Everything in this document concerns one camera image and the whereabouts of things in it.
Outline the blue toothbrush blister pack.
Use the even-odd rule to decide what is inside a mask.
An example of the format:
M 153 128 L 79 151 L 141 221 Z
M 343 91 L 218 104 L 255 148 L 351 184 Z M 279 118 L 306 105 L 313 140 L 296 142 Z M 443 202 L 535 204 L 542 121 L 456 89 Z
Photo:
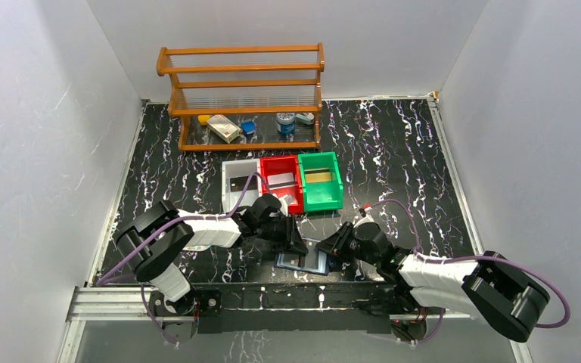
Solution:
M 199 244 L 187 244 L 183 250 L 185 251 L 193 251 L 193 252 L 203 252 L 205 250 L 208 250 L 210 248 L 210 245 L 199 245 Z

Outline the red plastic bin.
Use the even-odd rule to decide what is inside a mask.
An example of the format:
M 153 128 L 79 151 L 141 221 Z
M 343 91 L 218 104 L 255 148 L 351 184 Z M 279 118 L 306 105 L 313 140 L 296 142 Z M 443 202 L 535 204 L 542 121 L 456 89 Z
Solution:
M 288 197 L 288 212 L 304 213 L 303 183 L 297 156 L 265 157 L 260 160 L 260 168 L 267 183 L 267 187 L 263 186 L 263 193 Z

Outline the wooden shelf rack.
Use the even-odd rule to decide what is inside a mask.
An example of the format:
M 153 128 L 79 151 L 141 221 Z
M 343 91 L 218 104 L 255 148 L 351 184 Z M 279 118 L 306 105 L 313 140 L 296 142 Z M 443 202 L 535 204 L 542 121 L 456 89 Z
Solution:
M 317 149 L 322 111 L 322 43 L 216 48 L 167 48 L 159 51 L 156 71 L 171 83 L 168 113 L 180 119 L 179 150 Z M 314 138 L 301 142 L 197 144 L 188 140 L 200 115 L 311 113 Z

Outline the white plastic bin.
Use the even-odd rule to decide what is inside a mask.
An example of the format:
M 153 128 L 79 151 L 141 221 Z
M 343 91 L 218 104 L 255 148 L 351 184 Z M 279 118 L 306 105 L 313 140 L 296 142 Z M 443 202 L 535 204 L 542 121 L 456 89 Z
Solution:
M 224 213 L 230 212 L 243 191 L 246 191 L 240 206 L 251 206 L 262 195 L 261 180 L 254 176 L 248 187 L 245 187 L 248 177 L 254 172 L 260 172 L 260 160 L 232 160 L 222 163 L 222 208 Z

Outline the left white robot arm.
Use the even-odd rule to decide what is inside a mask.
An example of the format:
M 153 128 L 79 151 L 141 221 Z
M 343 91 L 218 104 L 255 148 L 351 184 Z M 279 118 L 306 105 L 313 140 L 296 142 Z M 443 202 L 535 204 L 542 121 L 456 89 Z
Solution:
M 276 253 L 309 252 L 287 204 L 273 194 L 263 194 L 251 205 L 236 206 L 224 215 L 187 213 L 165 200 L 117 231 L 113 240 L 136 281 L 155 287 L 164 305 L 177 315 L 202 309 L 210 298 L 195 289 L 175 264 L 186 247 L 230 249 L 263 240 Z

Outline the green plastic bin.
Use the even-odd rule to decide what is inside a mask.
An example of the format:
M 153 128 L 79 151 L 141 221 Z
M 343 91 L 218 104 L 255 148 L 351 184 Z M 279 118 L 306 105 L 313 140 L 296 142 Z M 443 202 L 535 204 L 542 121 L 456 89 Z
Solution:
M 337 155 L 333 151 L 297 156 L 303 183 L 304 212 L 313 213 L 343 208 L 343 181 L 340 176 Z M 331 182 L 306 184 L 303 177 L 307 169 L 330 169 Z

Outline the navy blue card holder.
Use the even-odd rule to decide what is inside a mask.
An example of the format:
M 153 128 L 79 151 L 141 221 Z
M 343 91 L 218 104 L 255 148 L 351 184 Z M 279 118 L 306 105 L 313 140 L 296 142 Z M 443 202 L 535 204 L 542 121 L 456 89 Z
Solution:
M 308 247 L 306 255 L 278 253 L 274 266 L 290 271 L 307 272 L 314 275 L 328 275 L 335 270 L 335 261 L 324 251 L 316 248 L 319 240 L 306 238 L 303 240 Z

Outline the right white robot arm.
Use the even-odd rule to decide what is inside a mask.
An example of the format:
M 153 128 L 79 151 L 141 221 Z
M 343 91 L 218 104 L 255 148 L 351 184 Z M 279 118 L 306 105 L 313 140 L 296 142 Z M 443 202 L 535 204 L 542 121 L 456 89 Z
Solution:
M 316 247 L 338 262 L 357 259 L 373 265 L 394 286 L 396 304 L 406 313 L 424 307 L 464 313 L 519 343 L 528 341 L 550 301 L 541 285 L 499 253 L 461 262 L 420 257 L 393 245 L 370 219 L 344 223 Z

